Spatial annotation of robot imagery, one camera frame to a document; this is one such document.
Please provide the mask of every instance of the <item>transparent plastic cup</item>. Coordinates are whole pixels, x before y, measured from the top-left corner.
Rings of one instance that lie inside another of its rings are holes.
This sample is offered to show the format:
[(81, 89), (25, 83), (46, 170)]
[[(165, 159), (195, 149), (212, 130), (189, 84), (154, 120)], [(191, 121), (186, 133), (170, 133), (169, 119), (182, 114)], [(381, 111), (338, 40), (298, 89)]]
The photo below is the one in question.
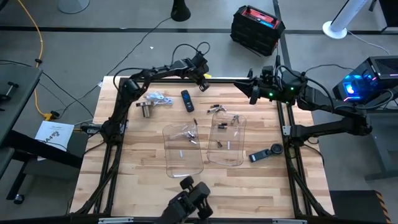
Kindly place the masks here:
[(246, 118), (238, 114), (215, 113), (211, 121), (211, 132), (207, 159), (227, 166), (243, 163), (244, 130)]
[(194, 122), (172, 124), (163, 129), (166, 173), (169, 177), (186, 177), (203, 170), (198, 128)]

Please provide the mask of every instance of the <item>black remote control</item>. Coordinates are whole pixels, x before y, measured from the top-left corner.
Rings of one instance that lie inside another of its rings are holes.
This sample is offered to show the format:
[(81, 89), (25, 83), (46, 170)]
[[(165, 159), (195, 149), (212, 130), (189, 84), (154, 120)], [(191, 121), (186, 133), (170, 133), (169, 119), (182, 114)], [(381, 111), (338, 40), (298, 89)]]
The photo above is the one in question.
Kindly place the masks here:
[(185, 107), (188, 112), (192, 112), (194, 110), (193, 104), (191, 101), (191, 96), (188, 93), (188, 90), (181, 91), (182, 99), (184, 100)]

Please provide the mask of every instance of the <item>metal bracket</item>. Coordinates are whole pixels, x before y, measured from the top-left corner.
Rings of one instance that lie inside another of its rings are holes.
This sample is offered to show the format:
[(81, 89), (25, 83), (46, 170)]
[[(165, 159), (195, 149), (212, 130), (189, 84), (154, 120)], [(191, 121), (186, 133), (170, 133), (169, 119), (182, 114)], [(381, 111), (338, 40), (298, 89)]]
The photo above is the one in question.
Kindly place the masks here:
[(291, 129), (291, 126), (283, 126), (282, 127), (282, 130), (284, 132), (284, 136), (290, 136), (290, 129)]
[(122, 217), (122, 218), (100, 218), (98, 224), (110, 224), (110, 223), (132, 223), (134, 217)]
[(307, 224), (306, 220), (273, 219), (273, 224)]

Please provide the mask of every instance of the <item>gray floor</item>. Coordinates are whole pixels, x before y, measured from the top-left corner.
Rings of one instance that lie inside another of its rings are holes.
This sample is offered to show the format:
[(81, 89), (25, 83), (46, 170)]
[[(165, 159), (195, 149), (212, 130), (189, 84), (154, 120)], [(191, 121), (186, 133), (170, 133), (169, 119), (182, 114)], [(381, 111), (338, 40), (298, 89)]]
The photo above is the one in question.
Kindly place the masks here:
[[(279, 0), (282, 19), (287, 30), (320, 30), (325, 21), (332, 20), (345, 0)], [(38, 25), (54, 27), (121, 27), (151, 28), (169, 17), (170, 1), (163, 0), (92, 0), (88, 8), (74, 15), (62, 14), (57, 2), (51, 0), (25, 1), (26, 7)], [(251, 4), (269, 13), (274, 13), (272, 0), (187, 0), (192, 18), (186, 22), (167, 21), (160, 28), (212, 28), (229, 29), (232, 15), (238, 7)], [(376, 30), (371, 12), (364, 7), (349, 25), (351, 30)], [(31, 26), (29, 19), (18, 5), (11, 1), (0, 12), (0, 25)], [(144, 33), (79, 33), (43, 32), (45, 48), (43, 70), (73, 96), (81, 96), (95, 86), (107, 72), (120, 61)], [(398, 54), (398, 35), (362, 35), (362, 38), (387, 48), (391, 54)], [(273, 57), (258, 57), (244, 47), (234, 43), (227, 33), (160, 33), (149, 34), (146, 40), (120, 66), (150, 67), (169, 63), (174, 47), (180, 43), (196, 45), (201, 41), (211, 44), (206, 56), (210, 74), (215, 77), (245, 77), (249, 68), (255, 73), (263, 65), (272, 65)], [(352, 36), (343, 40), (332, 40), (324, 35), (286, 35), (287, 50), (294, 70), (323, 64), (337, 63), (356, 67), (368, 56), (385, 53), (360, 42)], [(39, 52), (36, 32), (0, 32), (0, 59), (17, 60), (34, 64)], [(191, 57), (194, 52), (181, 48), (176, 58)], [(308, 76), (324, 84), (329, 90), (346, 75), (340, 68), (320, 68)], [(45, 77), (40, 81), (56, 93), (64, 103), (72, 100), (53, 86)], [(43, 111), (57, 110), (63, 105), (44, 88), (37, 88), (39, 105)], [(88, 95), (84, 103), (92, 112), (95, 110), (99, 89)], [(63, 123), (77, 123), (89, 119), (90, 115), (74, 104), (60, 120)], [(316, 123), (339, 119), (328, 113), (314, 112)], [(42, 118), (34, 108), (31, 98), (14, 129), (34, 136)], [(379, 170), (374, 158), (374, 147), (369, 137), (354, 137), (337, 134), (320, 138), (321, 152), (325, 156), (325, 170), (330, 190), (380, 191), (393, 222), (398, 222), (398, 179), (366, 182), (364, 175)], [(0, 181), (0, 198), (6, 192), (20, 164), (13, 163), (5, 178)], [(0, 200), (0, 219), (40, 217), (65, 213), (68, 200), (73, 195), (76, 180), (57, 180), (45, 177), (28, 177), (21, 192), (27, 199), (23, 205)]]

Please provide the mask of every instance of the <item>butcher block tabletop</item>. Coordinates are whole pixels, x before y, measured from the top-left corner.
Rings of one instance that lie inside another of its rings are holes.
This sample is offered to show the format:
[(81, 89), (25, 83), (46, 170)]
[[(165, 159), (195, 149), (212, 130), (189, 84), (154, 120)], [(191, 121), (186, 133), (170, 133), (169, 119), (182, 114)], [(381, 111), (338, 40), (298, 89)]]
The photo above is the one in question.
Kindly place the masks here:
[[(195, 110), (188, 113), (181, 91), (188, 90)], [(232, 83), (211, 83), (201, 92), (194, 83), (152, 83), (146, 94), (159, 91), (174, 100), (173, 105), (157, 105), (150, 118), (143, 118), (141, 107), (131, 106), (128, 128), (125, 133), (121, 163), (111, 215), (129, 217), (159, 217), (170, 199), (181, 192), (182, 178), (170, 178), (166, 174), (164, 138), (166, 125), (198, 123), (204, 170), (193, 175), (194, 184), (203, 181), (211, 190), (208, 203), (213, 218), (293, 218), (292, 199), (287, 178), (284, 155), (273, 155), (251, 163), (248, 155), (269, 149), (274, 143), (282, 143), (276, 104), (259, 99), (250, 105), (249, 99)], [(105, 77), (93, 122), (102, 124), (111, 116), (116, 100), (112, 77)], [(206, 153), (210, 137), (212, 114), (207, 110), (213, 104), (221, 104), (228, 113), (246, 118), (244, 136), (244, 161), (240, 166), (225, 166), (209, 162)], [(313, 124), (311, 112), (293, 106), (296, 124)], [(97, 134), (88, 140), (87, 149), (99, 144)], [(88, 152), (83, 160), (71, 212), (77, 211), (94, 192), (100, 179), (106, 145)], [(301, 154), (308, 188), (326, 211), (333, 212), (328, 184), (321, 157), (307, 147)], [(303, 212), (301, 190), (297, 191)], [(103, 195), (101, 211), (105, 207), (108, 188)]]

